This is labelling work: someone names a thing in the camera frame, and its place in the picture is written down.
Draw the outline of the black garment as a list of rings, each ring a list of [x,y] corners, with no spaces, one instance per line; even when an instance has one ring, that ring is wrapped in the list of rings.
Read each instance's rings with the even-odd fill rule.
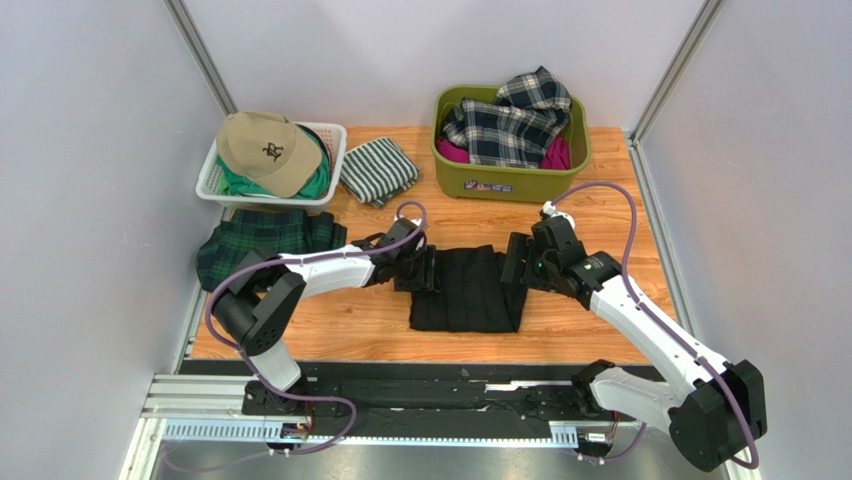
[[[437,287],[412,294],[409,326],[417,331],[516,333],[528,289],[505,283],[507,255],[491,245],[439,250]]]

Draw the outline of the grey white plaid skirt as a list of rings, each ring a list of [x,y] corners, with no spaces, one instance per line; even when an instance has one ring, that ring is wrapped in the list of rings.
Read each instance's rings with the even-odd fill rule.
[[[507,81],[489,102],[462,98],[445,116],[441,137],[474,165],[538,169],[572,107],[567,87],[541,66]]]

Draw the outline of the green plaid skirt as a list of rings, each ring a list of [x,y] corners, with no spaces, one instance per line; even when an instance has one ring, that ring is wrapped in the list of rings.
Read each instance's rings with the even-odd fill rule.
[[[286,254],[319,253],[343,247],[347,233],[328,212],[238,210],[198,249],[196,274],[201,289],[211,292],[258,247]]]

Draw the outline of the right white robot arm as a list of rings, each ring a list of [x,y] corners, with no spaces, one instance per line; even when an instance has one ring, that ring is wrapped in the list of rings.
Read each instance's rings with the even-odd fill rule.
[[[554,215],[511,233],[505,281],[560,294],[605,320],[654,366],[661,380],[598,360],[571,378],[581,416],[618,412],[669,435],[695,468],[711,472],[768,431],[764,378],[750,361],[728,361],[655,305],[610,254],[590,254],[571,217]]]

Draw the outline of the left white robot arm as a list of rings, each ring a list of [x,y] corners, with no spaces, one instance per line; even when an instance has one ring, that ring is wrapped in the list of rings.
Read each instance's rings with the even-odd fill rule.
[[[256,249],[214,289],[206,320],[221,326],[264,382],[285,392],[302,376],[283,340],[301,301],[388,282],[398,291],[431,291],[437,285],[436,253],[422,220],[404,217],[386,233],[326,252]]]

